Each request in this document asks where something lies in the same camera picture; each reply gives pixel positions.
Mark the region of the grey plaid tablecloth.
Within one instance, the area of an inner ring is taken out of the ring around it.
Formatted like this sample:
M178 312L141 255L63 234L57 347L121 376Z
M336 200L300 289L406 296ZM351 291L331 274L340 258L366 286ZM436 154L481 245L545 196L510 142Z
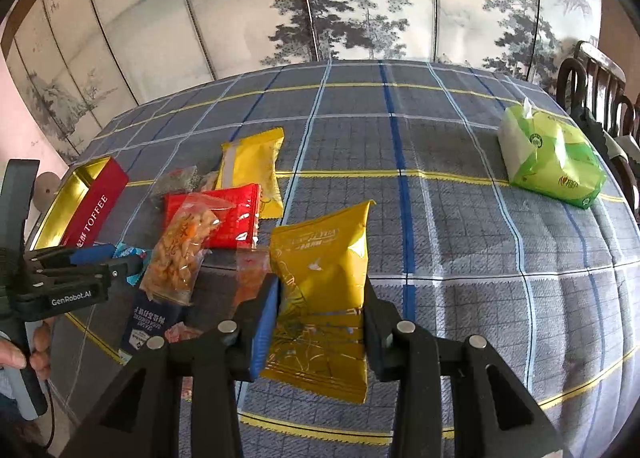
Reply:
M376 293L431 333L494 345L576 457L597 457L639 397L639 230L614 181L588 209L509 184L503 111L553 99L433 63L281 66L196 86L111 119L81 152L129 185L100 240L152 248L160 176L215 170L221 147L280 127L283 222L370 201Z

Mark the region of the clear orange snack packet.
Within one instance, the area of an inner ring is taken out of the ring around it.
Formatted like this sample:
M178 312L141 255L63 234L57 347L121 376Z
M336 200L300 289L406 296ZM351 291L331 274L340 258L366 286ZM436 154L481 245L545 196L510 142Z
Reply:
M236 290L232 309L258 296L262 282L270 273L270 256L267 247L239 249L236 251Z

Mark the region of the clear bag fried twists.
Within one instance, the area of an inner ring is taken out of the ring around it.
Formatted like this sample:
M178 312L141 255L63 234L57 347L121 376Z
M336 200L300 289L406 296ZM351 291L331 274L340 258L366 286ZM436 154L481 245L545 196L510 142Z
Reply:
M191 304L205 244L236 205L205 193L189 193L153 249L140 283L151 301Z

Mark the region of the grey speckled sesame cake block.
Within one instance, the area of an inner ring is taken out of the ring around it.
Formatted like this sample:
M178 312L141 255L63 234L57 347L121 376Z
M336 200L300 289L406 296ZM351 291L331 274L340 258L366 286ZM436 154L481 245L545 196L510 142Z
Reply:
M198 187L200 179L201 176L196 165L173 170L157 179L151 189L150 197L156 199L173 193L191 192Z

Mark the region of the painted folding screen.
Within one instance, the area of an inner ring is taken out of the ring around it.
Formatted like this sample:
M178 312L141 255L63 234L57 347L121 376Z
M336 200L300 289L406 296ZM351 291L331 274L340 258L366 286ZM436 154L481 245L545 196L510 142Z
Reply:
M1 54L44 136L75 161L122 112L266 66L431 60L551 89L601 20L601 0L16 0Z

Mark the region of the round stone disc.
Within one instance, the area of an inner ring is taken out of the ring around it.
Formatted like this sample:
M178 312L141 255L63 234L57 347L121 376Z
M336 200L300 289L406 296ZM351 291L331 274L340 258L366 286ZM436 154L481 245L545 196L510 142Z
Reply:
M38 212L43 213L50 207L60 184L61 178L53 172L43 172L36 177L32 203Z

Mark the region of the red snack packet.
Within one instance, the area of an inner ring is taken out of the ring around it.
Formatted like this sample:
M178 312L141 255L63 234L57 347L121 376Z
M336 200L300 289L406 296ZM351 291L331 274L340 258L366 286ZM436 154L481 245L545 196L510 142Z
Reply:
M216 215L221 225L203 243L206 249L254 249L258 241L260 184L202 191L203 196L231 204L230 209Z

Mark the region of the dark wooden chair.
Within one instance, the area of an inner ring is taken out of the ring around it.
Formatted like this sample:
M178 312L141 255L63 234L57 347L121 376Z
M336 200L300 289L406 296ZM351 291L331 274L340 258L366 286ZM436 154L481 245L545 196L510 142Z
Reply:
M637 132L637 107L625 94L622 68L596 46L581 40L565 58L555 100L570 114L610 169L634 217L639 216L639 164L616 138Z

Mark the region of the yellow foil snack packet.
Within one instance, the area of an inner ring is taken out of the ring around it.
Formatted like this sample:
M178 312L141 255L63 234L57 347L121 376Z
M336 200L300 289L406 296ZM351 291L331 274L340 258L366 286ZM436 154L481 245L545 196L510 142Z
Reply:
M278 219L284 205L278 184L276 162L284 140L282 127L222 145L222 159L215 189L258 184L262 189L259 218Z

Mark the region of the navy white cracker packet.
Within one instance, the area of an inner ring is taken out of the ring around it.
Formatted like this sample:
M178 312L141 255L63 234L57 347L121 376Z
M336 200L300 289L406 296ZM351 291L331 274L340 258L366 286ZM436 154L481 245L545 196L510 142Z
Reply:
M126 328L120 339L118 354L124 360L145 347L151 337L163 335L165 331L181 321L184 316L182 305L150 300L146 293L137 290Z

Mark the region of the green white tissue pack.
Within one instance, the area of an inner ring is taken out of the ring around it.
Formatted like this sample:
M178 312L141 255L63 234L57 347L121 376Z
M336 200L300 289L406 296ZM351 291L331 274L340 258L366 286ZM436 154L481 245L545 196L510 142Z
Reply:
M588 209L606 175L577 126L525 99L504 111L498 141L509 183Z

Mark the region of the red gold toffee tin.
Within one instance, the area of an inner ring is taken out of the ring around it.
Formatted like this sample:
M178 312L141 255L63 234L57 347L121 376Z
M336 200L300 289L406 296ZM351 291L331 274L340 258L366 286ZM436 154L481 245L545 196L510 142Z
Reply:
M128 175L113 157L70 170L29 236L27 248L91 247L128 183Z

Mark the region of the small light blue packet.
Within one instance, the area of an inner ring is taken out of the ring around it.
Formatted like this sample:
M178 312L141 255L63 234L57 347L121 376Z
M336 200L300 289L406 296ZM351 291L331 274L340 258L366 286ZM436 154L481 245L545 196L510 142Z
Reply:
M132 268L126 278L126 282L131 287L134 287L141 280L146 267L148 267L151 252L126 243L119 243L116 245L114 258L115 259L128 259L132 264Z

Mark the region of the large yellow snack bag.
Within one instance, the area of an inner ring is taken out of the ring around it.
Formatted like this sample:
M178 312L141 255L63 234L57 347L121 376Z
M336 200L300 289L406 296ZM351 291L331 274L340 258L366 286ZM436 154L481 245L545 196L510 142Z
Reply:
M362 310L373 204L273 230L269 255L281 295L264 378L343 402L366 400Z

